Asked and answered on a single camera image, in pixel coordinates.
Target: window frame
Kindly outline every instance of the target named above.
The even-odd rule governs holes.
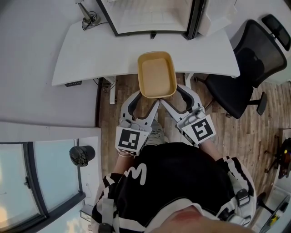
[[[27,174],[27,188],[31,190],[35,204],[39,211],[39,214],[36,214],[31,218],[20,222],[19,224],[8,230],[2,231],[2,233],[36,233],[57,220],[59,217],[61,217],[63,214],[71,210],[75,205],[85,199],[86,194],[83,192],[82,189],[81,172],[80,167],[78,167],[78,193],[69,200],[67,200],[65,203],[61,204],[56,209],[49,212],[45,205],[37,176],[34,155],[34,142],[0,142],[0,144],[22,144],[24,152],[25,170]]]

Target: desk leg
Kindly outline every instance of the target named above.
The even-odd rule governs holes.
[[[116,76],[104,77],[111,84],[110,90],[110,104],[115,104],[115,88],[116,88]]]
[[[185,73],[185,85],[186,87],[190,88],[191,89],[191,78],[192,76],[194,75],[194,73]]]

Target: chair armrest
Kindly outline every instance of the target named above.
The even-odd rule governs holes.
[[[259,100],[251,100],[249,102],[249,105],[258,105],[256,111],[261,116],[266,109],[267,102],[268,102],[267,94],[263,92]]]

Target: tan tray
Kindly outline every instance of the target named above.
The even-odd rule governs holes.
[[[146,98],[173,95],[177,89],[177,79],[170,54],[162,51],[142,54],[138,58],[138,82]]]

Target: black strap clip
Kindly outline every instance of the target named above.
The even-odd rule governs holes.
[[[100,223],[98,227],[99,233],[112,233],[112,227],[108,223]]]
[[[237,192],[236,200],[238,207],[243,207],[251,201],[249,193],[244,188]]]

